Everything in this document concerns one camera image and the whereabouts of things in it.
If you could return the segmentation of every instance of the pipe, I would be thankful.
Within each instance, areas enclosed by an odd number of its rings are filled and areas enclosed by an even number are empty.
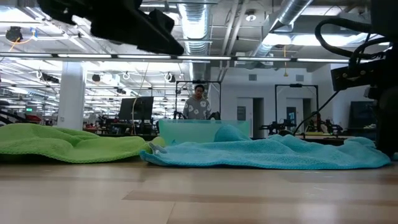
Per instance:
[[[235,0],[235,3],[232,5],[231,17],[229,18],[229,21],[228,21],[228,25],[227,25],[225,37],[224,37],[224,42],[223,42],[223,47],[221,48],[220,55],[224,55],[224,53],[225,53],[226,44],[228,43],[229,36],[231,35],[231,31],[232,31],[232,26],[234,24],[236,10],[238,10],[238,4],[239,4],[239,0]]]
[[[267,18],[268,21],[266,21],[265,25],[267,26],[267,30],[264,30],[266,32],[264,40],[270,31],[273,31],[282,26],[288,26],[293,24],[296,19],[301,15],[301,13],[303,13],[305,8],[311,4],[312,1],[313,0],[284,0],[282,2],[281,8],[279,9],[279,15],[276,17],[276,19],[274,21],[270,21],[269,16]],[[261,42],[250,56],[265,57],[272,48],[273,45],[267,45]]]
[[[238,32],[239,32],[239,29],[241,27],[241,23],[242,23],[244,15],[245,15],[248,3],[249,3],[249,0],[244,0],[244,2],[242,3],[241,13],[239,15],[238,20],[236,21],[234,32],[233,32],[232,37],[231,37],[231,43],[229,43],[228,51],[226,53],[227,55],[231,55],[231,52],[232,52],[232,49],[234,47],[236,37],[238,36]]]
[[[184,38],[202,40],[207,39],[209,32],[210,8],[206,4],[178,4],[181,15],[181,24]],[[189,55],[208,55],[209,43],[185,42],[185,52]],[[190,64],[191,80],[210,80],[210,74],[206,73],[207,64]]]

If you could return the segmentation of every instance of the woman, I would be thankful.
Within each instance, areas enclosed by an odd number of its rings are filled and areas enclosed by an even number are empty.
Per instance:
[[[322,124],[321,114],[313,112],[313,116],[305,129],[305,132],[323,132],[328,133],[326,125]]]

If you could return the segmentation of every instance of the white pillar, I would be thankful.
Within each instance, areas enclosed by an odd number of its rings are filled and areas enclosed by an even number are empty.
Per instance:
[[[86,71],[81,62],[63,62],[58,123],[60,128],[83,129]]]

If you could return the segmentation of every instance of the silver duct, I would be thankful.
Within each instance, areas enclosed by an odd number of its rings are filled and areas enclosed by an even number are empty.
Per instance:
[[[181,15],[181,26],[184,38],[208,38],[210,10],[207,4],[178,4]],[[209,43],[185,42],[185,52],[189,55],[208,55]],[[207,63],[192,63],[190,65],[191,80],[210,80],[206,72]]]
[[[264,36],[264,39],[267,37],[270,31],[294,23],[294,21],[296,21],[296,19],[301,15],[301,13],[303,13],[305,8],[309,6],[312,1],[313,0],[284,0],[276,19],[274,21],[268,21],[271,22],[272,25],[267,28],[268,30],[265,30],[266,36]],[[273,45],[266,45],[261,42],[251,56],[265,57],[271,51],[272,47]]]

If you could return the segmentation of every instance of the person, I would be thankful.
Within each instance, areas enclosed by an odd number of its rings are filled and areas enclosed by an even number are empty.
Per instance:
[[[210,104],[203,97],[204,91],[203,85],[195,86],[195,94],[185,102],[182,112],[184,117],[187,119],[207,119],[210,116]]]
[[[321,114],[317,113],[315,114],[315,112],[313,112],[313,116],[307,126],[307,128],[305,129],[305,132],[323,132],[323,133],[328,133],[328,128],[326,127],[326,125],[322,124],[322,120],[321,120]]]

